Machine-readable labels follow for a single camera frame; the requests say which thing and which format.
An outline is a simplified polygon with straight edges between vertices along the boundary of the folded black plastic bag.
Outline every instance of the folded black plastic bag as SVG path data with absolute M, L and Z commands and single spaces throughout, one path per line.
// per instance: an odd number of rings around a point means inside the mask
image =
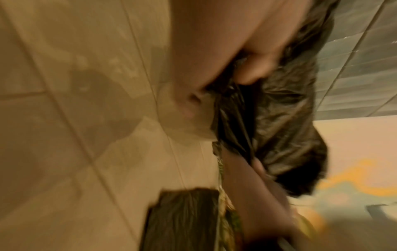
M 148 211 L 140 250 L 214 250 L 218 197 L 211 189 L 163 192 Z
M 237 85 L 236 67 L 244 52 L 207 87 L 215 94 L 212 129 L 220 144 L 243 156 L 257 157 L 290 196 L 311 194 L 327 170 L 327 146 L 313 126 L 318 67 L 316 55 L 333 28 L 338 0 L 315 0 L 278 69 L 250 86 Z

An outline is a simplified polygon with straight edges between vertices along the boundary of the black plastic bag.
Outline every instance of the black plastic bag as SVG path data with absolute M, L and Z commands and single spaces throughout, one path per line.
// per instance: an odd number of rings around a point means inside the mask
M 218 190 L 163 192 L 146 218 L 141 251 L 214 250 Z
M 246 55 L 240 52 L 207 87 L 215 93 L 212 125 L 218 145 L 257 157 L 290 196 L 310 194 L 327 170 L 327 146 L 313 126 L 316 55 L 333 28 L 338 0 L 316 0 L 280 65 L 268 78 L 239 86 L 233 72 Z

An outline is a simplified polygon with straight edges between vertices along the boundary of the tiled wall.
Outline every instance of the tiled wall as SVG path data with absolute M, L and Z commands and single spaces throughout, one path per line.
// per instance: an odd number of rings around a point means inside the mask
M 319 54 L 317 120 L 397 114 L 397 1 L 342 0 Z
M 159 123 L 166 3 L 0 0 L 0 250 L 137 250 L 161 190 L 217 185 Z

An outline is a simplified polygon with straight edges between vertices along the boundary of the garbage bag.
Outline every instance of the garbage bag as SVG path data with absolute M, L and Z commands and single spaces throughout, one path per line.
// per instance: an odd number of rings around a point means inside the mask
M 218 190 L 163 192 L 148 210 L 141 251 L 214 250 Z
M 219 145 L 257 157 L 290 196 L 310 194 L 327 170 L 327 146 L 313 126 L 316 55 L 333 28 L 339 0 L 314 0 L 279 67 L 250 86 L 233 79 L 245 59 L 241 51 L 207 90 L 215 94 L 212 123 Z

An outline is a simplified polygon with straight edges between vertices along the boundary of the beige tiled wall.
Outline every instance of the beige tiled wall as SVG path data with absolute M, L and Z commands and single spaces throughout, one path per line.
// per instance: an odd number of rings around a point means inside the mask
M 0 0 L 0 250 L 137 250 L 161 190 L 216 187 L 159 123 L 168 30 L 166 0 Z

